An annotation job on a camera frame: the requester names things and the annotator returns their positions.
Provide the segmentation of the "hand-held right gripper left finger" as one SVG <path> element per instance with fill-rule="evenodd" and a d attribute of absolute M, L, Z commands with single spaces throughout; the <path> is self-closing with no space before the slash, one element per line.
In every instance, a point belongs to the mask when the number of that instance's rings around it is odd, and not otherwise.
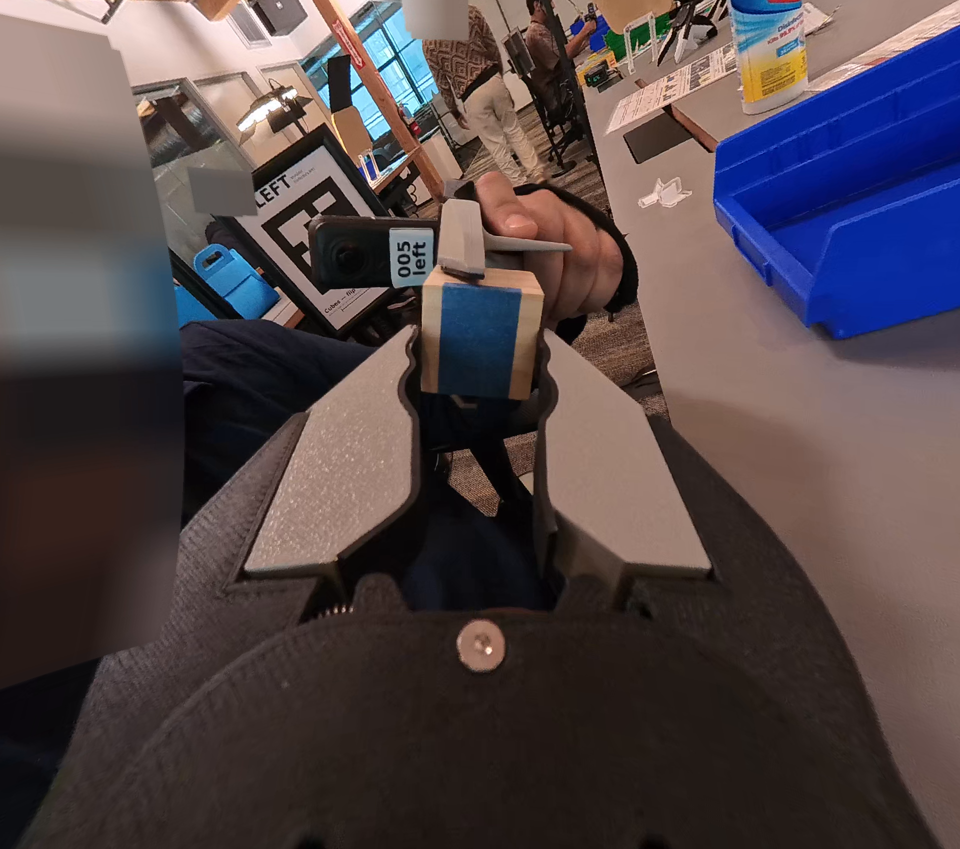
<path fill-rule="evenodd" d="M 316 401 L 246 557 L 253 579 L 320 576 L 402 517 L 421 486 L 407 394 L 419 331 L 403 327 Z"/>

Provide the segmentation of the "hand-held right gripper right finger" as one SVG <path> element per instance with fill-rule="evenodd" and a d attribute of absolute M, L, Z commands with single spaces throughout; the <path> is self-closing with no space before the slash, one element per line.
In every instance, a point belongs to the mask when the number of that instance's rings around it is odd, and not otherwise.
<path fill-rule="evenodd" d="M 549 582 L 702 582 L 712 561 L 640 404 L 552 330 L 538 348 L 533 542 Z"/>

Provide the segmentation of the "wooden cube with blue tape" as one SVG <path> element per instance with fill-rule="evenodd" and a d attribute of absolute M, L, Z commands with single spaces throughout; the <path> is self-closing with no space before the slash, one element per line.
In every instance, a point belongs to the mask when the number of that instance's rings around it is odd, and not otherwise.
<path fill-rule="evenodd" d="M 420 389 L 445 396 L 526 400 L 545 293 L 522 269 L 461 279 L 436 266 L 422 286 Z"/>

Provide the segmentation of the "person's left hand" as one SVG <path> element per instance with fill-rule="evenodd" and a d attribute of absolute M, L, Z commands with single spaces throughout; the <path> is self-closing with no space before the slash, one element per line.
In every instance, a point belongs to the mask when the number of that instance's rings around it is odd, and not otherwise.
<path fill-rule="evenodd" d="M 542 324 L 554 330 L 566 319 L 602 310 L 614 297 L 623 274 L 615 240 L 564 196 L 539 188 L 518 195 L 498 171 L 476 183 L 484 228 L 508 239 L 565 243 L 570 250 L 525 253 L 525 267 L 543 291 Z"/>

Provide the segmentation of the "black framed tag sign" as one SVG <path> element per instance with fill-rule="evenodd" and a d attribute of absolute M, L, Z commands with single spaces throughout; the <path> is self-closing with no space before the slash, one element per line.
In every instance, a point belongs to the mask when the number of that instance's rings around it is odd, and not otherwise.
<path fill-rule="evenodd" d="M 319 291 L 308 229 L 326 217 L 387 218 L 378 195 L 327 125 L 251 173 L 255 213 L 224 221 L 258 267 L 329 337 L 347 338 L 393 295 L 390 288 Z"/>

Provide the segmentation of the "blue bag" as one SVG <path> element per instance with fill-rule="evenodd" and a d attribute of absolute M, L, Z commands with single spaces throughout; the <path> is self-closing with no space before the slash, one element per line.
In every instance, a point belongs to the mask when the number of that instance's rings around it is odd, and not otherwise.
<path fill-rule="evenodd" d="M 222 302 L 232 307 L 244 319 L 267 315 L 281 302 L 279 291 L 270 287 L 255 267 L 236 250 L 220 243 L 212 243 L 200 250 L 191 263 L 193 281 L 184 280 L 186 263 L 180 259 L 174 265 L 174 296 L 178 326 L 208 321 L 218 315 L 204 305 L 192 289 L 202 281 Z"/>

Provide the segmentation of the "studio light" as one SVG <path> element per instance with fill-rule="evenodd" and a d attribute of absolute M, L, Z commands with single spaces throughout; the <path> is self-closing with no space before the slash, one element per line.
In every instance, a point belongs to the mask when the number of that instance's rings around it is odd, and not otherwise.
<path fill-rule="evenodd" d="M 270 91 L 253 100 L 236 122 L 241 141 L 245 142 L 255 135 L 262 123 L 267 123 L 273 134 L 294 125 L 305 136 L 307 131 L 302 120 L 306 118 L 306 106 L 315 100 L 302 95 L 295 87 L 282 86 L 272 77 L 268 78 L 268 82 Z"/>

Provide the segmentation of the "large glass window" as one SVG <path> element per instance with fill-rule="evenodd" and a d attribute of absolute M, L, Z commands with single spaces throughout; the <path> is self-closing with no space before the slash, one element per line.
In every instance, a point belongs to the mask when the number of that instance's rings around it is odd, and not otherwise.
<path fill-rule="evenodd" d="M 391 96 L 423 132 L 436 123 L 438 87 L 422 42 L 407 30 L 399 0 L 369 0 L 352 17 L 362 46 Z"/>

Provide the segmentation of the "clear plastic piece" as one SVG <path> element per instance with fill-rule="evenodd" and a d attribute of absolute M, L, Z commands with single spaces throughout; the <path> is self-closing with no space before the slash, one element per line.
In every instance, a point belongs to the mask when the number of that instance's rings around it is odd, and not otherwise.
<path fill-rule="evenodd" d="M 685 187 L 681 178 L 676 176 L 666 183 L 657 178 L 653 189 L 638 198 L 637 206 L 642 209 L 659 205 L 664 208 L 674 208 L 690 198 L 692 190 Z"/>

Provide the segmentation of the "printed paper sheet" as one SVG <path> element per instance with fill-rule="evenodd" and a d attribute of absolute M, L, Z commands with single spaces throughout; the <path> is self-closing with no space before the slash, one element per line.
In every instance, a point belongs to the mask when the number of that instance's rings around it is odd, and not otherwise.
<path fill-rule="evenodd" d="M 680 99 L 736 73 L 737 51 L 729 41 L 691 63 L 638 88 L 619 100 L 606 123 L 606 135 L 642 120 L 655 110 L 665 109 Z"/>

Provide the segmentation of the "green bin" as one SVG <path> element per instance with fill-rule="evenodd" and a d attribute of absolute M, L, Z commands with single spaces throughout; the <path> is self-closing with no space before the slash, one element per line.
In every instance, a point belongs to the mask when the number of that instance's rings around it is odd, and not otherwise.
<path fill-rule="evenodd" d="M 649 15 L 642 15 L 633 21 L 634 25 L 630 28 L 629 33 L 631 51 L 642 51 L 650 46 L 650 19 L 651 17 Z M 654 54 L 658 54 L 660 48 L 666 41 L 667 35 L 670 32 L 671 16 L 668 13 L 657 15 L 653 17 L 653 22 L 655 33 L 654 41 L 656 45 Z M 625 60 L 627 56 L 627 47 L 623 34 L 620 34 L 614 31 L 612 28 L 609 28 L 604 34 L 604 42 L 606 47 L 613 53 L 617 63 Z"/>

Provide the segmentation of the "black speaker box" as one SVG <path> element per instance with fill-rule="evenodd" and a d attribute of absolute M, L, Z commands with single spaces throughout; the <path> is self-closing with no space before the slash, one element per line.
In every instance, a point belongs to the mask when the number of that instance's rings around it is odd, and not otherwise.
<path fill-rule="evenodd" d="M 247 0 L 247 4 L 273 38 L 289 36 L 307 19 L 300 0 Z"/>

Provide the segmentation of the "black and white tool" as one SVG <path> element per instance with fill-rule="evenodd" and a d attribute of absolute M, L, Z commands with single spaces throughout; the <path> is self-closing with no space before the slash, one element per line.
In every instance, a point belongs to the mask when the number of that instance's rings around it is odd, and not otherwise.
<path fill-rule="evenodd" d="M 669 29 L 655 52 L 656 65 L 664 63 L 670 52 L 680 63 L 688 51 L 714 39 L 718 34 L 717 21 L 727 12 L 727 0 L 674 0 L 668 14 Z"/>

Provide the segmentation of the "blue plastic bin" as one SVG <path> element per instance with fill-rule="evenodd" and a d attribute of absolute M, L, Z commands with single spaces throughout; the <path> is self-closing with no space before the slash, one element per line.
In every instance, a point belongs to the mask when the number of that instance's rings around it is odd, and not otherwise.
<path fill-rule="evenodd" d="M 720 142 L 713 201 L 833 339 L 957 309 L 959 26 Z"/>

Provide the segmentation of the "disinfecting wipes canister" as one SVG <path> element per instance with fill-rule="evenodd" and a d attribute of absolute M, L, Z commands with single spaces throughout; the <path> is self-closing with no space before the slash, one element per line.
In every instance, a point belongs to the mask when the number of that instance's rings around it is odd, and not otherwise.
<path fill-rule="evenodd" d="M 745 114 L 772 111 L 809 87 L 803 0 L 726 0 Z"/>

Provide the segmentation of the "white paper sheets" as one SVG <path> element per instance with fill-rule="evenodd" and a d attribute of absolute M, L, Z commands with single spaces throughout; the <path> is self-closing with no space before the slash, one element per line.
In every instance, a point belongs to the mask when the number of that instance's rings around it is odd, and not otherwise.
<path fill-rule="evenodd" d="M 894 36 L 882 40 L 846 63 L 837 65 L 811 82 L 808 88 L 811 93 L 828 91 L 957 27 L 959 27 L 959 0 L 945 5 Z"/>

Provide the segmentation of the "wooden post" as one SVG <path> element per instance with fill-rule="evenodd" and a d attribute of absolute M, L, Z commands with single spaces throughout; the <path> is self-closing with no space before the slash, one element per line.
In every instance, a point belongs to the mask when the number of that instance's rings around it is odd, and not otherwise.
<path fill-rule="evenodd" d="M 359 64 L 358 74 L 380 114 L 390 126 L 396 140 L 407 155 L 412 156 L 430 195 L 438 204 L 445 201 L 444 181 L 423 146 L 412 135 L 404 121 L 396 99 L 363 47 L 359 36 L 337 0 L 311 0 L 319 15 L 335 36 L 341 49 L 352 63 Z"/>

